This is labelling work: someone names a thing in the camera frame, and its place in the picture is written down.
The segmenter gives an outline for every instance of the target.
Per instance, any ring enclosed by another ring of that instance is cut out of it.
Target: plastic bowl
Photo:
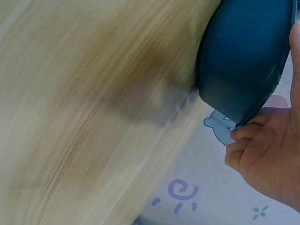
[[[201,99],[245,125],[279,83],[297,0],[223,0],[200,43],[195,75]]]

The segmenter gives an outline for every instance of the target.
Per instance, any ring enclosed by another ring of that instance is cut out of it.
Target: hand
[[[225,163],[262,194],[300,212],[300,23],[292,27],[292,107],[264,108],[232,131]]]

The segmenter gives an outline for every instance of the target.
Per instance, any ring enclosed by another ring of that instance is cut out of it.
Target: pink shape
[[[284,97],[279,95],[272,95],[263,107],[274,107],[279,109],[287,108],[287,101]]]

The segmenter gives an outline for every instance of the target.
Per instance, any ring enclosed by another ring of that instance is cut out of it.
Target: wood grain
[[[0,220],[130,224],[202,118],[219,0],[0,0]]]

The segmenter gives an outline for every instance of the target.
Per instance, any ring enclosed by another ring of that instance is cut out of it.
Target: fabric with cartoon pattern
[[[265,107],[290,106],[292,63]],[[211,108],[136,225],[298,225],[300,214],[253,190],[224,164],[235,124]]]

